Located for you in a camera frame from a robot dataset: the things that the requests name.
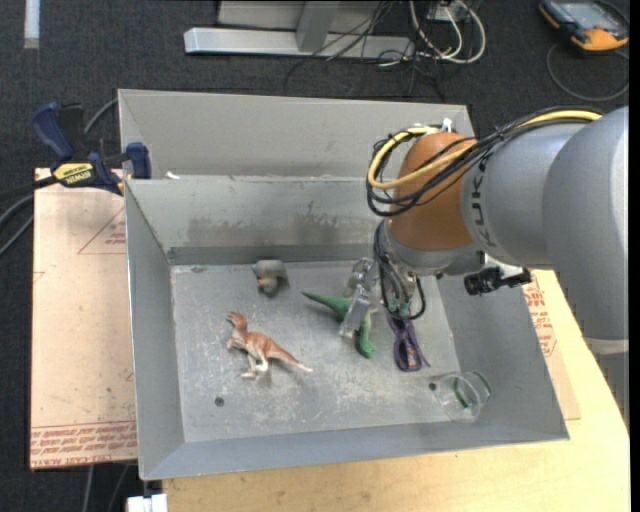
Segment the table surface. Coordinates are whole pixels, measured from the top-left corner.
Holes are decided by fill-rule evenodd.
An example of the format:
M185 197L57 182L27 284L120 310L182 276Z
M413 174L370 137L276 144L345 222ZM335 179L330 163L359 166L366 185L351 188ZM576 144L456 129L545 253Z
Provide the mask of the table surface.
M570 440L165 480L169 510L630 510L628 431L555 276L537 277L580 407Z

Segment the black carpet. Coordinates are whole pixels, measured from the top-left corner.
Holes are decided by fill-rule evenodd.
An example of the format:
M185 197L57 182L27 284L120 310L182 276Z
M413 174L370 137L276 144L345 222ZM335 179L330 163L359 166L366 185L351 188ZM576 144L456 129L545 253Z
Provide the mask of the black carpet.
M611 2L629 15L629 1ZM260 95L374 98L467 105L477 134L523 114L557 105L590 104L604 113L628 105L628 92L605 102L585 102L560 90L545 65L558 34L537 10L537 0L487 0L478 15L487 32L487 50L470 65L426 63L434 80L408 65L386 71L353 59L330 62L255 56L186 56L183 33L214 21L215 2L65 0L42 2L39 50L25 50L24 0L0 3L0 177L3 188L26 185L34 167L53 162L39 142L30 117L56 101L81 103L88 115L114 98L119 88L215 91ZM376 29L406 34L407 6L397 2ZM602 96L628 80L628 60L580 57L559 48L554 60L567 85L583 95ZM91 133L103 138L107 154L119 150L118 124L107 114ZM0 213L10 205L0 203ZM18 226L28 217L25 209ZM31 231L0 256L0 510L80 511L87 468L31 472L28 426L31 338ZM0 246L8 240L0 230ZM89 511L104 511L122 465L96 466ZM114 510L143 485L135 468L125 474Z

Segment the cardboard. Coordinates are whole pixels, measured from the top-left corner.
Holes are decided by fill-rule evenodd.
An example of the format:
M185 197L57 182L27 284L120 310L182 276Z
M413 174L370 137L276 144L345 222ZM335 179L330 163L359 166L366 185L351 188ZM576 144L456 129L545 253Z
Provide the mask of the cardboard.
M32 469L137 457L124 200L36 191Z
M553 382L560 409L562 409L562 416L565 420L578 420L580 419L580 407L567 375L542 289L536 272L533 273L533 281L523 286L523 292L531 312L531 320L536 328L540 348L549 368L549 376Z

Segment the toy dinosaur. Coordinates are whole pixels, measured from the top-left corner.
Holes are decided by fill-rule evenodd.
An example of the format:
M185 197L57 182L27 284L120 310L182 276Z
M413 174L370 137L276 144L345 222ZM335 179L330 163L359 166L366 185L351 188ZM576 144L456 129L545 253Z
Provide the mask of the toy dinosaur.
M317 293L302 292L302 295L311 299L319 304L323 304L333 310L338 315L338 319L343 321L349 306L351 305L351 299L348 297L326 297L324 295L318 295ZM375 345L369 341L369 332L371 331L371 311L369 311L360 324L360 329L356 331L356 350L366 357L371 359L376 351Z
M231 311L227 315L227 320L233 324L233 330L231 331L231 338L229 338L227 342L227 348L241 348L247 352L247 358L249 359L249 371L243 373L242 377L253 379L257 376L257 372L264 373L268 371L269 359L280 359L293 366L297 366L305 372L313 371L298 361L266 334L247 331L247 319L240 313Z

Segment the green plastic toy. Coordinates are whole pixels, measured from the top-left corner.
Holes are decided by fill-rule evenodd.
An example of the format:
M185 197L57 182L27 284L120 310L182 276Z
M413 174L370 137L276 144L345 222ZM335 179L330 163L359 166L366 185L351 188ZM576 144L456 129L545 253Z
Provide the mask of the green plastic toy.
M351 299L345 297L326 297L325 295L318 295L317 293L309 292L302 292L302 295L330 308L334 313L336 313L336 315L338 315L338 319L341 322L347 315L349 305L351 304ZM356 350L367 359L371 359L376 351L375 345L369 341L370 332L371 311L368 311L360 324L360 329L356 331Z

